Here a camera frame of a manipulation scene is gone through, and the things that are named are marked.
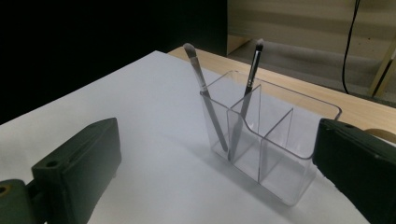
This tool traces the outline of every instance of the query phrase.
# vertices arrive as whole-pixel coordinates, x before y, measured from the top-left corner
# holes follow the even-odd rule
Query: white table
[[[0,180],[27,184],[36,162],[107,118],[122,163],[89,223],[368,223],[321,173],[287,207],[211,151],[191,65],[158,51],[1,125]]]

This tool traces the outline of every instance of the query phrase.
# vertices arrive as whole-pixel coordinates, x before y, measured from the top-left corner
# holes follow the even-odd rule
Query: clear plastic organizer
[[[295,205],[315,177],[312,163],[320,119],[341,109],[313,97],[230,71],[201,92],[212,150],[272,192]]]

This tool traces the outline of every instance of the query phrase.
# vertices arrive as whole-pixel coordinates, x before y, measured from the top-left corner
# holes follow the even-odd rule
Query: cord
[[[343,80],[343,86],[346,94],[349,94],[347,90],[347,84],[346,84],[346,62],[347,62],[347,53],[349,51],[349,43],[350,43],[350,38],[352,37],[352,30],[353,30],[353,24],[355,23],[356,19],[356,14],[358,14],[358,8],[359,4],[361,3],[361,0],[356,0],[355,2],[355,10],[353,12],[353,19],[352,23],[350,24],[349,28],[349,34],[347,36],[347,42],[346,42],[346,53],[344,54],[344,63],[343,63],[343,74],[342,74],[342,80]]]

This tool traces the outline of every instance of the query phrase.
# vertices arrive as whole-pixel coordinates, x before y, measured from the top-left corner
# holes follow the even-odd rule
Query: brush bristles
[[[259,39],[256,43],[256,50],[262,51],[263,48],[264,48],[264,40]]]
[[[192,44],[186,43],[183,45],[184,50],[186,50],[187,56],[189,58],[193,58],[197,56],[197,53],[195,52],[195,47]]]

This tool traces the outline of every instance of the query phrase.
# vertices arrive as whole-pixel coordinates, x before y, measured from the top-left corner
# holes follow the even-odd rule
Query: gray floor
[[[256,40],[253,39],[231,52],[228,57],[239,62],[251,63],[255,48]],[[341,79],[343,60],[344,54],[265,42],[260,67],[333,90],[344,91]],[[380,61],[348,56],[346,60],[347,90],[360,98],[396,107],[396,74],[391,77],[381,97],[373,98],[368,95],[380,64]]]

